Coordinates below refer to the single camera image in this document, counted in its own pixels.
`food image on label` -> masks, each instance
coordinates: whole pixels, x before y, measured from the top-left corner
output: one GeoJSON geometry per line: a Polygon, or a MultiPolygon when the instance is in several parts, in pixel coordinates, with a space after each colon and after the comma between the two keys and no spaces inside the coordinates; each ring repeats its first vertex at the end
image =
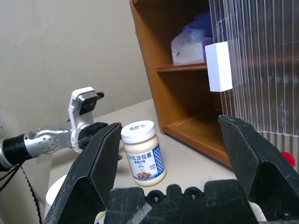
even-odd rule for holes
{"type": "Polygon", "coordinates": [[[135,179],[147,181],[160,176],[164,168],[160,146],[141,154],[127,153],[132,174],[135,179]]]}

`table surface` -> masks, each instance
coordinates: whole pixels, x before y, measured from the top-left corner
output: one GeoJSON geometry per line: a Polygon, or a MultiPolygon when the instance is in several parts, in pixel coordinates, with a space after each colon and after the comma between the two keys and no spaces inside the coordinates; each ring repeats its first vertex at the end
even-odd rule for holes
{"type": "MultiPolygon", "coordinates": [[[[145,195],[155,189],[166,194],[166,188],[170,184],[178,184],[183,192],[188,187],[197,187],[203,191],[207,181],[236,179],[231,168],[168,135],[162,134],[153,100],[147,100],[103,115],[96,118],[95,122],[100,121],[109,124],[121,122],[122,126],[125,126],[140,120],[152,120],[155,123],[166,168],[166,176],[160,183],[150,187],[142,187],[145,195]]],[[[133,179],[122,141],[120,143],[120,155],[123,158],[118,162],[114,188],[141,187],[133,179]]],[[[48,188],[68,173],[76,157],[77,155],[72,149],[63,149],[54,153],[48,188]]]]}

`white wall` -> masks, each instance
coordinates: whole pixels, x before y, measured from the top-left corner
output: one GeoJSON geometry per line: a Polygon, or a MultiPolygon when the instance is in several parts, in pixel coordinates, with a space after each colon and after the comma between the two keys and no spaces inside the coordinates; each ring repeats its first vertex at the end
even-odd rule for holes
{"type": "MultiPolygon", "coordinates": [[[[128,0],[0,0],[0,29],[0,124],[9,136],[65,122],[77,88],[104,91],[95,117],[151,98],[128,0]]],[[[47,167],[25,166],[34,185],[47,167]]]]}

